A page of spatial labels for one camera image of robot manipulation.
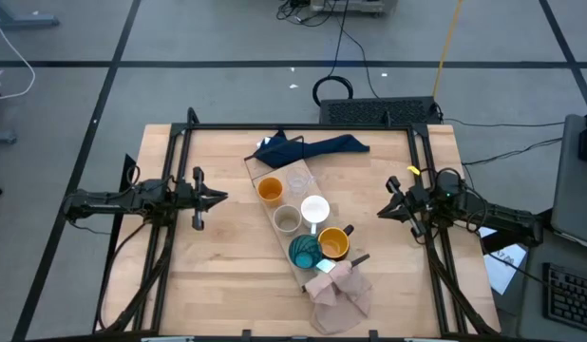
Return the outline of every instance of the navy blue cloth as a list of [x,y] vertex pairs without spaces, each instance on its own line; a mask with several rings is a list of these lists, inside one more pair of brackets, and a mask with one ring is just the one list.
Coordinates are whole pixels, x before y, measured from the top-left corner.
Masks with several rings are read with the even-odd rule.
[[285,132],[279,129],[268,143],[262,142],[257,149],[257,159],[271,166],[272,168],[283,167],[292,162],[310,157],[334,153],[334,152],[369,152],[369,146],[365,146],[356,140],[351,134],[327,139],[323,142],[288,142],[275,150],[259,155],[262,150],[278,146],[287,141]]

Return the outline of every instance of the transparent plastic cup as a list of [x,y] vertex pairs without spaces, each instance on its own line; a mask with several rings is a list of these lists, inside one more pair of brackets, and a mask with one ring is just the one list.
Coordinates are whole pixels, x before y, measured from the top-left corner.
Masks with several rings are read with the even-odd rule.
[[287,184],[290,192],[297,196],[302,196],[309,191],[314,178],[311,173],[304,168],[294,167],[287,171]]

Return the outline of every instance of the pink cloth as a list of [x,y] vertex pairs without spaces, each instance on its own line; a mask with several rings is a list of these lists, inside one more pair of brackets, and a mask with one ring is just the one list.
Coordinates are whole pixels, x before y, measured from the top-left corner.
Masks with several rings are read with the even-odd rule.
[[371,283],[350,261],[338,262],[305,285],[314,303],[311,324],[323,334],[341,333],[368,317]]

